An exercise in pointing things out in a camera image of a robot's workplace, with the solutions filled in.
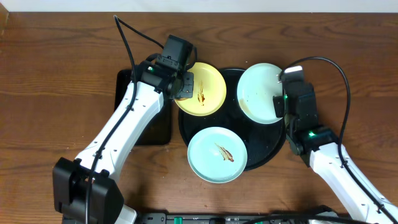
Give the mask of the yellow plate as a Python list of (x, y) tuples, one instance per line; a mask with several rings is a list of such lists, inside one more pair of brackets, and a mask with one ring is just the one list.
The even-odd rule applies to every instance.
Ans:
[(178, 107), (194, 116), (207, 116), (221, 108), (226, 98), (226, 83), (212, 65), (196, 62), (189, 70), (193, 73), (193, 96), (175, 100)]

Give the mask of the mint green plate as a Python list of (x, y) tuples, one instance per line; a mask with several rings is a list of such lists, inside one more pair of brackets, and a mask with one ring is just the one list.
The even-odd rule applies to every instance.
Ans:
[(281, 71), (276, 65), (258, 63), (241, 75), (236, 95), (240, 109), (252, 121), (273, 124), (281, 120), (273, 102), (274, 96), (282, 96), (282, 84), (277, 77)]

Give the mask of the light blue plate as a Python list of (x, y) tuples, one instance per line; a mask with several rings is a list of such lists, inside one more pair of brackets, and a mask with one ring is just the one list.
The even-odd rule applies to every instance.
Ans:
[(187, 158), (197, 176), (207, 182), (223, 184), (243, 173), (248, 153), (236, 133), (222, 127), (210, 127), (192, 137)]

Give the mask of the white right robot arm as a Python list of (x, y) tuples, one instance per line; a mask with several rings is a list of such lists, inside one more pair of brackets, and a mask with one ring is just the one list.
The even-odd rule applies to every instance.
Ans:
[(285, 116), (286, 140), (292, 152), (332, 189), (352, 219), (397, 223), (397, 207), (385, 198), (352, 161), (334, 132), (325, 126), (296, 131), (296, 116)]

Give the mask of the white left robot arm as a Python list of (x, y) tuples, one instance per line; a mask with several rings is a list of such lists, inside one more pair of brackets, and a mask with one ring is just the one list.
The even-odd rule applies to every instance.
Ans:
[(134, 223), (118, 181), (142, 132), (169, 100), (193, 95), (193, 64), (145, 60), (131, 72), (123, 100), (74, 160), (61, 157), (52, 171), (54, 208), (75, 223)]

